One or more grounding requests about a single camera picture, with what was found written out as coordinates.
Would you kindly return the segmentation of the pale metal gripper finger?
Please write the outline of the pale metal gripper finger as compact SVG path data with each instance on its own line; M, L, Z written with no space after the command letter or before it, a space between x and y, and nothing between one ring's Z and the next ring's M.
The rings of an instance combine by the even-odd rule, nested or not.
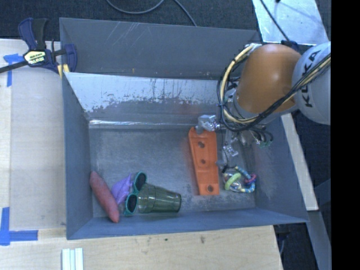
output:
M237 165L239 152L232 145L224 145L219 152L216 162L219 169L234 168Z
M219 122L215 115L202 115L197 119L196 133L202 134L204 131L214 132L219 129Z

